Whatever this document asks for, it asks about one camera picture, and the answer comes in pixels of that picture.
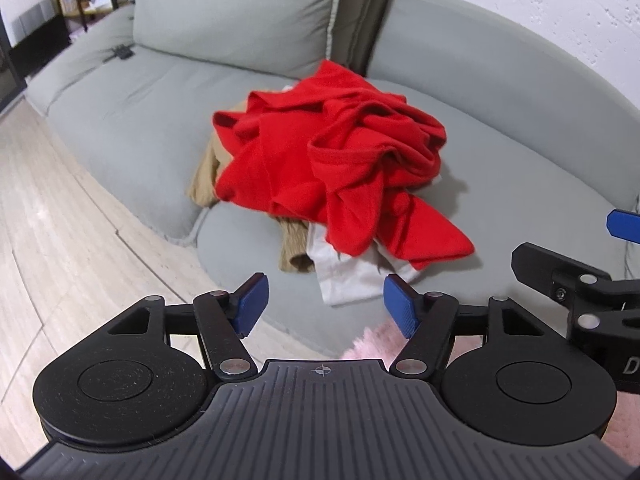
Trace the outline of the pink fluffy rug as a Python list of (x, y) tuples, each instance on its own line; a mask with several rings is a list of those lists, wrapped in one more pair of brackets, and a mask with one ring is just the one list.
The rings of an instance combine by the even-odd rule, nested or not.
[[(386, 367), (394, 362), (405, 347), (407, 339), (393, 321), (386, 321), (377, 328), (367, 327), (362, 336), (352, 343), (352, 348), (342, 360), (381, 360)], [(602, 441), (632, 466), (640, 462), (640, 425), (638, 394), (619, 392), (613, 417), (608, 423)]]

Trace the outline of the white garment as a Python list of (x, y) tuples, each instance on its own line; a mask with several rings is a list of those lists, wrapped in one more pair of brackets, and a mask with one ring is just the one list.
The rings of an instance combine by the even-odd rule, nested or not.
[(396, 273), (408, 283), (421, 274), (408, 261), (397, 259), (375, 240), (360, 256), (338, 252), (327, 240), (322, 224), (309, 227), (307, 255), (314, 263), (322, 300), (331, 307), (354, 304), (382, 296), (388, 274)]

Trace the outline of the tan garment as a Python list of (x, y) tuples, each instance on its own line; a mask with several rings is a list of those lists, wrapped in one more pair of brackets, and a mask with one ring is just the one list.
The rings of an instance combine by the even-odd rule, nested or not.
[[(233, 156), (224, 148), (216, 128), (195, 169), (186, 195), (202, 208), (212, 208), (219, 202), (215, 185)], [(288, 273), (314, 272), (314, 262), (307, 254), (308, 223), (302, 220), (272, 217), (281, 231), (279, 269)]]

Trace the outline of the crumpled red garment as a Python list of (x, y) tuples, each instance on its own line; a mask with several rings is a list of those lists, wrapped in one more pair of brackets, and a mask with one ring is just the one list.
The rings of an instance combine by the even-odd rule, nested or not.
[(215, 184), (223, 202), (322, 224), (352, 257), (378, 242), (416, 270), (474, 252), (414, 194), (440, 173), (444, 125), (341, 65), (324, 61), (288, 91), (250, 92), (245, 110), (220, 110), (213, 126), (231, 156)]

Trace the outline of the small black device on sofa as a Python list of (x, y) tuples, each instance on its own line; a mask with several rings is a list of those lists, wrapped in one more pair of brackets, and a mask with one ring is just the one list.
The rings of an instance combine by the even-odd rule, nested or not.
[(128, 58), (132, 58), (134, 56), (134, 51), (132, 47), (127, 46), (126, 44), (120, 44), (114, 48), (111, 48), (111, 53), (104, 58), (103, 62), (107, 63), (115, 58), (118, 58), (121, 61), (128, 60)]

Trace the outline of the grey sofa back cushion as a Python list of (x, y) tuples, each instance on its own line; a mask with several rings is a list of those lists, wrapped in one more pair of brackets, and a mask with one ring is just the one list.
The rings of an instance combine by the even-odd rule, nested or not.
[(330, 57), (340, 0), (134, 0), (142, 47), (290, 78)]

